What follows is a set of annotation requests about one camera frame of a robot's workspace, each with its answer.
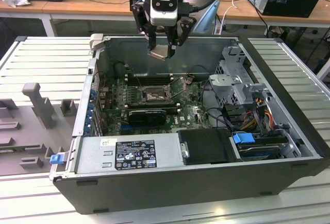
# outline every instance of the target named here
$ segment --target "power supply label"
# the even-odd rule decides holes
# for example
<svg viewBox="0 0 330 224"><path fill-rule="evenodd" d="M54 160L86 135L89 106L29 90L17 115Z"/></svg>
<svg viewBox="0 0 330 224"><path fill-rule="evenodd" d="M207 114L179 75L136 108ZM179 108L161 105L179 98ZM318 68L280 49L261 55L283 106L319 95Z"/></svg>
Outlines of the power supply label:
<svg viewBox="0 0 330 224"><path fill-rule="evenodd" d="M117 170L157 167L155 141L116 142L114 167Z"/></svg>

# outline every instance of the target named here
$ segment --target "table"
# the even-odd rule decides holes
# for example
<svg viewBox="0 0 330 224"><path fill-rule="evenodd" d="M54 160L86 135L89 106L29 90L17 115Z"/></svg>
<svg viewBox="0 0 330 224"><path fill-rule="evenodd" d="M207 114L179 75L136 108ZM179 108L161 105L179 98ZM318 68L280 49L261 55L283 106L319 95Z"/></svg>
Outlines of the table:
<svg viewBox="0 0 330 224"><path fill-rule="evenodd" d="M129 0L95 0L123 3ZM0 16L9 18L41 19L47 36L56 36L53 19L134 21L129 2L102 4L89 0L64 0L62 2L31 1L31 5L9 7L0 2Z"/></svg>
<svg viewBox="0 0 330 224"><path fill-rule="evenodd" d="M128 0L94 0L98 2L123 3ZM238 9L226 14L226 24L263 25L255 9L247 0L237 1ZM218 10L220 18L231 2L221 2ZM52 19L115 20L133 21L129 2L124 4L102 4L89 0L64 0L63 2L32 1L30 6L12 8L0 3L0 16L13 18L41 19L47 36L56 36ZM329 27L330 2L319 0L309 18L289 18L283 16L263 16L269 26Z"/></svg>

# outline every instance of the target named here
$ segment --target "silver metal panel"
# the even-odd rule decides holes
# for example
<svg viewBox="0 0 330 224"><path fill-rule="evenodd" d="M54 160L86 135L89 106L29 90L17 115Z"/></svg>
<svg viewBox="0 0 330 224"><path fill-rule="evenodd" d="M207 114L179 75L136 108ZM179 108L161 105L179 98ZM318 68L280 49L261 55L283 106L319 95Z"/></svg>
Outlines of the silver metal panel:
<svg viewBox="0 0 330 224"><path fill-rule="evenodd" d="M309 78L278 78L283 85L311 85L314 84Z"/></svg>
<svg viewBox="0 0 330 224"><path fill-rule="evenodd" d="M285 51L283 50L257 50L260 55L286 55Z"/></svg>
<svg viewBox="0 0 330 224"><path fill-rule="evenodd" d="M90 56L16 56L11 62L88 62L90 58Z"/></svg>
<svg viewBox="0 0 330 224"><path fill-rule="evenodd" d="M330 130L317 130L326 142L330 142Z"/></svg>
<svg viewBox="0 0 330 224"><path fill-rule="evenodd" d="M284 87L289 93L296 93L296 92L317 93L317 92L321 92L320 88L318 86L315 86L315 85L295 85L295 86L286 85Z"/></svg>
<svg viewBox="0 0 330 224"><path fill-rule="evenodd" d="M0 69L0 98L11 98L18 106L30 105L22 88L27 82L38 82L41 96L48 97L52 104L66 98L79 103L92 58L89 38L28 37L14 45L15 50Z"/></svg>
<svg viewBox="0 0 330 224"><path fill-rule="evenodd" d="M330 118L330 109L303 111L309 120Z"/></svg>
<svg viewBox="0 0 330 224"><path fill-rule="evenodd" d="M301 110L317 110L317 109L330 109L330 101L304 101L304 102L297 102L298 106Z"/></svg>
<svg viewBox="0 0 330 224"><path fill-rule="evenodd" d="M250 39L253 45L277 45L277 42L274 40L252 40Z"/></svg>
<svg viewBox="0 0 330 224"><path fill-rule="evenodd" d="M269 66L273 72L300 72L301 68L298 66Z"/></svg>
<svg viewBox="0 0 330 224"><path fill-rule="evenodd" d="M253 39L251 43L260 51L260 45L256 44L256 41L258 40ZM285 53L285 55L281 55L280 57L278 56L278 51L273 49L274 45L271 44L271 46L268 51L262 50L262 53L267 55L262 55L262 57L329 145L329 89L315 77L310 69L284 43L278 43L277 45L278 49ZM255 74L257 80L262 82L261 76L257 73L256 69L252 67L251 71Z"/></svg>
<svg viewBox="0 0 330 224"><path fill-rule="evenodd" d="M264 55L261 57L265 60L292 60L288 55Z"/></svg>
<svg viewBox="0 0 330 224"><path fill-rule="evenodd" d="M311 123L318 130L321 130L321 129L330 129L330 119L316 119L316 120L311 120Z"/></svg>
<svg viewBox="0 0 330 224"><path fill-rule="evenodd" d="M110 146L102 146L102 141L110 139ZM117 171L114 168L116 142L154 140L157 168L183 166L181 151L179 150L179 138L177 133L145 135L121 135L104 137L86 137L82 141L80 157L84 158L78 162L78 174L104 173ZM112 155L104 155L105 151L111 151ZM103 163L112 163L111 167L102 167Z"/></svg>
<svg viewBox="0 0 330 224"><path fill-rule="evenodd" d="M277 66L286 66L286 65L297 65L292 60L265 60L266 64L270 65L277 65Z"/></svg>
<svg viewBox="0 0 330 224"><path fill-rule="evenodd" d="M90 50L89 43L87 44L45 44L45 45L26 45L21 46L21 50Z"/></svg>

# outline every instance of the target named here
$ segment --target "blue clip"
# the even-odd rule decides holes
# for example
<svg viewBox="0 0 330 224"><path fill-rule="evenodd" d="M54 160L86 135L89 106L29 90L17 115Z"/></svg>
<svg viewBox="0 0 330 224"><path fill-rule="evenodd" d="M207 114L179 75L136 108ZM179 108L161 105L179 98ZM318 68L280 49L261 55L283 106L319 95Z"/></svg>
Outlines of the blue clip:
<svg viewBox="0 0 330 224"><path fill-rule="evenodd" d="M94 89L91 89L90 98L91 99L95 99L96 98L96 91Z"/></svg>
<svg viewBox="0 0 330 224"><path fill-rule="evenodd" d="M235 144L255 143L252 133L236 133L233 135Z"/></svg>
<svg viewBox="0 0 330 224"><path fill-rule="evenodd" d="M53 154L49 161L52 165L54 164L64 164L64 155L63 154Z"/></svg>
<svg viewBox="0 0 330 224"><path fill-rule="evenodd" d="M94 107L95 107L94 104L89 103L89 104L87 105L87 110L88 110L88 109L89 109L89 110L93 110Z"/></svg>

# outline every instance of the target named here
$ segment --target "metal case frame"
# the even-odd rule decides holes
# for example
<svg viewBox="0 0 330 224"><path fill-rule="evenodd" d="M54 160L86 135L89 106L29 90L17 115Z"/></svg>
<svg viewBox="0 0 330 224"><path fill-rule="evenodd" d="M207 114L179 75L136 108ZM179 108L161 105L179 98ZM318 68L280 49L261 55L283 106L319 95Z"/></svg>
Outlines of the metal case frame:
<svg viewBox="0 0 330 224"><path fill-rule="evenodd" d="M215 37L198 38L199 40ZM234 39L245 52L265 84L288 113L303 140L315 150L313 156L269 161L198 165L189 168L153 168L116 173L77 174L84 142L81 115L87 106L81 101L77 113L66 171L51 173L54 185L81 214L157 208L265 195L276 195L301 177L315 176L330 165L330 148L315 130L269 66L247 38ZM95 61L100 55L95 54ZM90 69L95 67L91 62ZM84 91L90 91L90 81ZM101 137L93 137L99 142Z"/></svg>

